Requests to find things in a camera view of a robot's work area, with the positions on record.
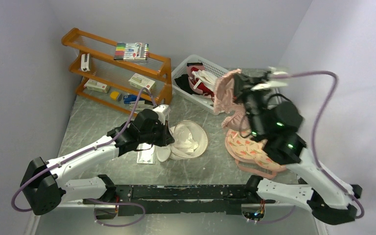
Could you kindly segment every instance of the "plastic basket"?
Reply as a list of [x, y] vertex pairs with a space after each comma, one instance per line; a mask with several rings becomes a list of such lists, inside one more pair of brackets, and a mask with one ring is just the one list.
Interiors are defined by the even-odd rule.
[[180, 94], [182, 97], [186, 98], [187, 100], [197, 104], [198, 106], [202, 107], [204, 110], [206, 110], [207, 112], [213, 114], [213, 115], [218, 115], [218, 114], [214, 114], [214, 111], [213, 111], [213, 107], [211, 105], [208, 105], [207, 103], [205, 103], [204, 101], [202, 101], [201, 99], [195, 97], [195, 96], [192, 96], [186, 92], [184, 92], [183, 90], [181, 90], [178, 85], [176, 85], [176, 82], [175, 82], [175, 78], [178, 78], [180, 77], [182, 74], [186, 74], [187, 73], [187, 63], [198, 63], [198, 62], [201, 62], [204, 64], [204, 67], [207, 71], [213, 73], [215, 76], [217, 77], [221, 77], [223, 75], [225, 75], [228, 70], [221, 67], [221, 66], [218, 66], [216, 64], [214, 64], [213, 62], [209, 61], [209, 60], [206, 60], [198, 55], [190, 55], [187, 59], [185, 59], [178, 67], [176, 67], [176, 69], [174, 69], [174, 71], [172, 71], [172, 88], [173, 88], [173, 92], [177, 93], [177, 94]]

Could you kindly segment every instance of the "black cable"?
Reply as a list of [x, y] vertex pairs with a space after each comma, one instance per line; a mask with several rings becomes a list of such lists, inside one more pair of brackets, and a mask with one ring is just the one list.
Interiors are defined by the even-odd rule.
[[280, 96], [282, 97], [283, 99], [289, 101], [289, 102], [292, 102], [290, 99], [288, 99], [286, 96], [282, 95], [282, 94], [279, 94], [279, 93], [276, 93], [276, 94], [273, 94], [271, 96], [269, 96], [269, 98], [267, 98], [267, 102], [266, 102], [266, 106], [269, 105], [269, 101], [273, 98], [273, 97], [277, 97], [277, 96]]
[[247, 138], [247, 137], [249, 137], [249, 136], [251, 136], [251, 134], [252, 134], [252, 133], [250, 132], [250, 133], [249, 133], [248, 135], [246, 135], [246, 136], [242, 136], [242, 135], [241, 135], [241, 132], [242, 132], [242, 130], [241, 130], [241, 126], [242, 126], [244, 120], [246, 119], [246, 116], [247, 116], [247, 115], [244, 115], [244, 116], [243, 116], [243, 118], [242, 118], [241, 121], [240, 121], [240, 125], [238, 126], [238, 130], [239, 130], [238, 133], [239, 133], [240, 137], [242, 137], [242, 138], [244, 138], [244, 139]]

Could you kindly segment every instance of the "gray table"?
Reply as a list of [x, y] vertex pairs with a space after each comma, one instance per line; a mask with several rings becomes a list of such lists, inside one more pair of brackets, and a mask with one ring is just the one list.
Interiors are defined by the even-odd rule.
[[[252, 75], [256, 70], [244, 71]], [[107, 174], [115, 184], [244, 184], [250, 173], [237, 168], [234, 158], [224, 145], [224, 130], [221, 122], [227, 114], [214, 116], [203, 111], [190, 101], [175, 95], [171, 102], [169, 126], [182, 120], [192, 120], [201, 125], [209, 137], [205, 153], [191, 160], [156, 161], [154, 165], [137, 164], [136, 152], [130, 152], [112, 161], [91, 167], [76, 179], [86, 179]], [[111, 109], [84, 97], [78, 96], [60, 149], [60, 156], [82, 148], [113, 129], [122, 125], [127, 114]], [[290, 171], [279, 173], [274, 181], [296, 183], [296, 175]]]

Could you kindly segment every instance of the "white wall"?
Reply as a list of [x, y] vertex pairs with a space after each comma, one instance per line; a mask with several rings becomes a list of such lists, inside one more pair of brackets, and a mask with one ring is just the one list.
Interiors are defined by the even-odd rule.
[[[331, 234], [376, 235], [376, 0], [314, 0], [281, 60], [292, 71], [330, 70], [340, 84], [321, 120], [321, 160], [348, 183], [360, 184], [364, 218], [329, 227]], [[284, 89], [306, 117], [309, 142], [329, 77], [295, 79]]]
[[[78, 78], [74, 52], [46, 0], [0, 0], [0, 235], [23, 234], [29, 213], [10, 205], [30, 160], [56, 157]], [[27, 208], [23, 195], [17, 204]]]
[[224, 67], [279, 62], [312, 0], [50, 0], [65, 29], [143, 41], [179, 65], [191, 54]]

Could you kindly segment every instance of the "yellow object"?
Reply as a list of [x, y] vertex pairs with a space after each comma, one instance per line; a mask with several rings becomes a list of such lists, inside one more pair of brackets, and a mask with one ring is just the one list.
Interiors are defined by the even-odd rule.
[[112, 93], [110, 93], [110, 98], [114, 101], [119, 101], [120, 93], [119, 92], [112, 92]]

